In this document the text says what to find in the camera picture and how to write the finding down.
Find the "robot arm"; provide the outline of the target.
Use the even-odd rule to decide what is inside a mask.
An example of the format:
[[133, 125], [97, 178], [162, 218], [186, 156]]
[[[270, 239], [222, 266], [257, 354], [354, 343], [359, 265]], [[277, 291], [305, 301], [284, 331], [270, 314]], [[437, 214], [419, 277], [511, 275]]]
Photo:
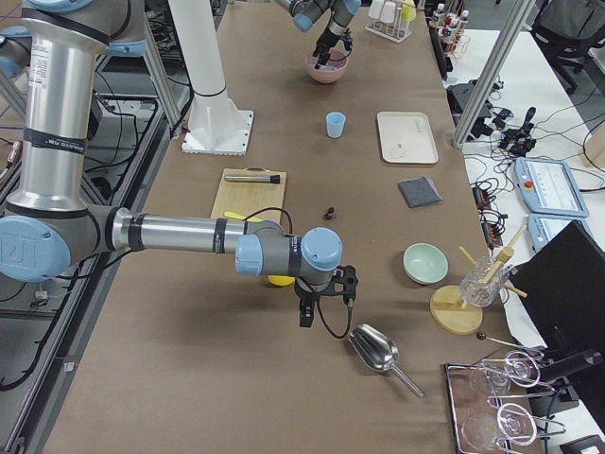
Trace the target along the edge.
[[[360, 7], [359, 1], [279, 1], [308, 30], [332, 16], [314, 51], [321, 63]], [[194, 94], [186, 151], [243, 155], [253, 119], [229, 99], [209, 1], [169, 1]], [[300, 326], [312, 325], [321, 296], [342, 296], [348, 332], [357, 279], [340, 266], [342, 242], [319, 227], [303, 237], [279, 221], [169, 218], [89, 205], [80, 196], [100, 54], [140, 56], [147, 48], [144, 1], [23, 1], [31, 33], [20, 185], [1, 217], [1, 272], [22, 282], [60, 277], [95, 253], [145, 249], [234, 253], [235, 269], [295, 278]]]
[[316, 68], [331, 60], [331, 51], [342, 41], [346, 51], [353, 48], [349, 25], [362, 2], [359, 0], [277, 0], [276, 3], [292, 17], [293, 24], [301, 32], [307, 32], [326, 12], [330, 20], [316, 42], [312, 54], [317, 59]]

